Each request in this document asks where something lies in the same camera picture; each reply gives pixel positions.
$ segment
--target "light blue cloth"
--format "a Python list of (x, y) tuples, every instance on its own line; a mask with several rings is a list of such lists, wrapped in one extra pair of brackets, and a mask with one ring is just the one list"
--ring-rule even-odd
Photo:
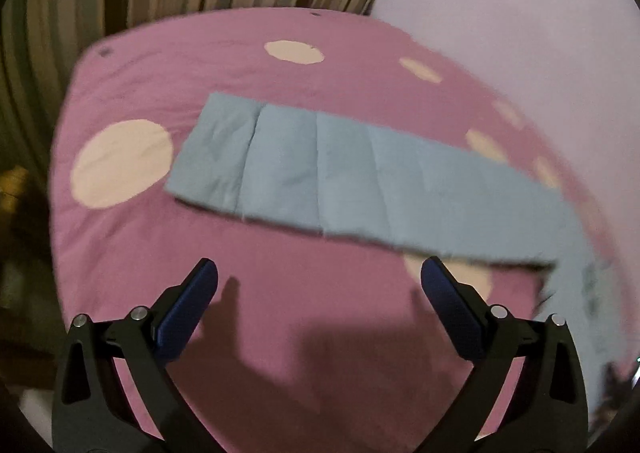
[[(322, 112), (211, 94), (166, 183), (175, 197), (241, 218), (398, 249), (553, 265), (538, 317), (567, 319), (590, 407), (623, 347), (619, 307), (561, 195), (508, 166)], [(595, 297), (606, 297), (598, 313)]]

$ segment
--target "cream polka dot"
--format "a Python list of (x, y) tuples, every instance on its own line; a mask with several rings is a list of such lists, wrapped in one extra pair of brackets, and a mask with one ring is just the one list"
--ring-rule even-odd
[(427, 65), (416, 61), (415, 59), (400, 58), (399, 62), (405, 69), (415, 75), (415, 77), (436, 84), (442, 81), (442, 76), (434, 71), (434, 69), (427, 67)]
[(591, 233), (598, 234), (604, 229), (604, 216), (595, 201), (582, 202), (578, 205), (578, 213), (580, 213), (580, 219)]
[[(407, 273), (415, 281), (420, 283), (420, 270), (428, 255), (415, 255), (414, 253), (404, 253), (404, 266)], [(453, 277), (460, 283), (471, 285), (478, 291), (478, 294), (487, 301), (494, 288), (491, 270), (486, 265), (478, 263), (468, 263), (463, 259), (446, 259), (442, 263), (446, 266)]]
[(560, 175), (555, 168), (544, 157), (536, 157), (533, 162), (533, 169), (542, 184), (548, 188), (562, 189)]
[(509, 158), (507, 153), (488, 135), (474, 130), (473, 128), (466, 133), (466, 144), (474, 151), (478, 152), (487, 159), (495, 160), (495, 162), (507, 163)]
[(319, 63), (324, 59), (322, 52), (302, 42), (291, 42), (290, 40), (267, 42), (264, 44), (264, 49), (274, 58), (300, 65)]
[(169, 172), (174, 156), (171, 136), (144, 119), (107, 126), (89, 140), (71, 170), (71, 193), (88, 208), (124, 202)]
[(506, 101), (496, 99), (493, 101), (494, 108), (500, 113), (500, 115), (510, 123), (514, 128), (521, 130), (524, 128), (524, 120), (520, 114)]

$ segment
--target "bed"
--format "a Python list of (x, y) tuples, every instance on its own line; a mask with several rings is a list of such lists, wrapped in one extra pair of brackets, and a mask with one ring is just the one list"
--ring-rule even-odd
[[(470, 366), (420, 293), (424, 256), (235, 220), (163, 190), (213, 91), (478, 152), (561, 191), (598, 256), (615, 259), (597, 202), (518, 108), (402, 30), (282, 8), (173, 18), (104, 39), (76, 65), (52, 155), (65, 321), (123, 317), (212, 258), (219, 293), (169, 372), (228, 451), (410, 451)], [(535, 314), (540, 271), (458, 258), (451, 271), (489, 303)], [(124, 370), (133, 409), (153, 432)], [(515, 363), (484, 433), (499, 423), (517, 373)]]

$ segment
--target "metal screw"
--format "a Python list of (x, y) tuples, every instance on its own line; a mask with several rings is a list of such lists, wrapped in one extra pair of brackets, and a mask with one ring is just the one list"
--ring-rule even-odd
[(502, 305), (494, 305), (491, 308), (491, 314), (497, 319), (505, 319), (509, 315), (509, 311)]
[(562, 325), (564, 325), (566, 323), (566, 319), (564, 319), (559, 314), (552, 314), (551, 315), (551, 321), (554, 323), (554, 325), (556, 325), (558, 327), (561, 327)]
[(143, 306), (136, 307), (131, 311), (131, 319), (140, 321), (141, 319), (145, 319), (147, 314), (149, 314), (148, 308)]
[(86, 323), (87, 319), (88, 318), (86, 314), (78, 314), (73, 321), (74, 327), (80, 328), (82, 325)]

